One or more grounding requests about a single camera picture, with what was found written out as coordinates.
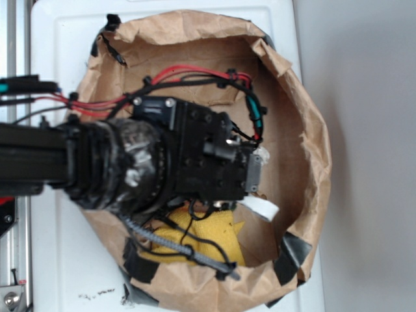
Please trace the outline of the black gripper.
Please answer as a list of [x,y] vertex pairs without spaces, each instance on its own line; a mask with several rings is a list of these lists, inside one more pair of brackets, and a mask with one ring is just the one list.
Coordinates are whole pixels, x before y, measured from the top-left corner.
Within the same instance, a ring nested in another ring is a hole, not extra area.
[[203,202],[238,201],[257,191],[255,145],[232,133],[225,112],[174,97],[142,96],[133,119],[156,130],[162,192]]

